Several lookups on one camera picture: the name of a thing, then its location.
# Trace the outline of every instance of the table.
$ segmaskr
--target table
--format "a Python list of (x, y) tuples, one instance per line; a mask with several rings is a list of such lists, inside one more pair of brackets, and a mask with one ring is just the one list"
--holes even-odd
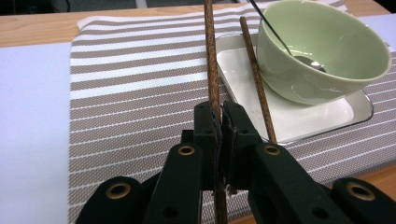
[[(348, 10), (355, 16), (387, 14), (373, 0), (345, 0)], [(239, 7), (239, 4), (214, 5), (214, 9)], [(124, 9), (99, 12), (79, 12), (44, 15), (0, 17), (0, 47), (26, 46), (70, 42), (78, 33), (77, 21), (93, 15), (103, 16), (157, 16), (180, 15), (203, 11), (202, 6)], [(361, 176), (396, 200), (396, 165)], [(252, 221), (247, 217), (242, 221)]]

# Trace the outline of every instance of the bowl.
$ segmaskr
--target bowl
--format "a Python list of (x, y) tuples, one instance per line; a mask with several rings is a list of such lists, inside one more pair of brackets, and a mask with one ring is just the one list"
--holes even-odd
[(263, 14), (293, 56), (305, 56), (326, 70), (321, 72), (290, 56), (261, 21), (256, 54), (262, 79), (288, 100), (328, 103), (361, 90), (390, 69), (384, 41), (341, 10), (295, 0), (273, 3)]

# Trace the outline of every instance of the spoon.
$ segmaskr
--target spoon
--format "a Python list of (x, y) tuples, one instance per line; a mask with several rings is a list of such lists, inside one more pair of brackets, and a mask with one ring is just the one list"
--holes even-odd
[(280, 43), (283, 45), (283, 47), (286, 49), (286, 51), (288, 52), (288, 54), (291, 57), (294, 57), (295, 59), (297, 59), (298, 61), (300, 61), (301, 63), (304, 63), (312, 68), (315, 68), (317, 70), (319, 70), (320, 72), (326, 72), (326, 70), (324, 70), (323, 66), (320, 65), (320, 63), (315, 62), (309, 58), (306, 58), (304, 56), (293, 56), (288, 48), (288, 46), (285, 44), (285, 42), (283, 42), (282, 38), (280, 38), (280, 36), (276, 33), (276, 31), (274, 30), (274, 28), (272, 27), (272, 25), (270, 24), (270, 22), (265, 19), (264, 15), (262, 14), (262, 11), (259, 9), (259, 7), (256, 5), (256, 3), (254, 2), (254, 0), (250, 0), (251, 5), (253, 5), (253, 7), (256, 9), (256, 11), (259, 13), (260, 17), (262, 17), (262, 20), (265, 22), (265, 24), (267, 24), (267, 26), (270, 28), (271, 32), (276, 36), (276, 38), (280, 41)]

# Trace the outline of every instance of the tray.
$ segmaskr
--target tray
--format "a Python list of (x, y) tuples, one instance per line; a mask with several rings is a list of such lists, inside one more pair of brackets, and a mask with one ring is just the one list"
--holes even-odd
[[(255, 45), (257, 34), (251, 40)], [(261, 137), (268, 139), (242, 35), (219, 37), (216, 49), (219, 76), (232, 100), (246, 109)], [(280, 145), (364, 122), (373, 115), (373, 105), (363, 91), (323, 105), (301, 105), (282, 98), (266, 84), (264, 89)]]

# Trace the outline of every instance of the placemat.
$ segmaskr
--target placemat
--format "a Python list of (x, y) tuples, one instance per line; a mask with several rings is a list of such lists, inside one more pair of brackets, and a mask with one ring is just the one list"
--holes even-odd
[[(343, 1), (321, 1), (347, 10)], [(265, 8), (269, 3), (260, 4)], [(216, 37), (251, 33), (259, 17), (250, 5), (216, 10)], [(81, 21), (71, 50), (69, 222), (99, 184), (117, 175), (144, 181), (160, 172), (181, 131), (192, 129), (193, 107), (207, 101), (204, 13), (172, 17), (91, 17)], [(396, 53), (389, 74), (365, 88), (373, 118), (286, 148), (315, 180), (329, 184), (396, 161)], [(230, 97), (220, 82), (220, 100)], [(247, 193), (228, 198), (229, 219), (250, 212)], [(203, 223), (213, 222), (211, 192)]]

